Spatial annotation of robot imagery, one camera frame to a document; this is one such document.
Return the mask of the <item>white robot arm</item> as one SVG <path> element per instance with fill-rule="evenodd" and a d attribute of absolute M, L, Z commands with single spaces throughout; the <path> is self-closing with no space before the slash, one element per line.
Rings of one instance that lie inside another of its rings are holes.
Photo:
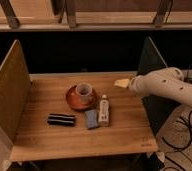
<path fill-rule="evenodd" d="M 156 95 L 192 108 L 192 84 L 184 81 L 183 72 L 176 67 L 151 71 L 132 79 L 118 79 L 114 85 L 128 88 L 139 97 Z"/>

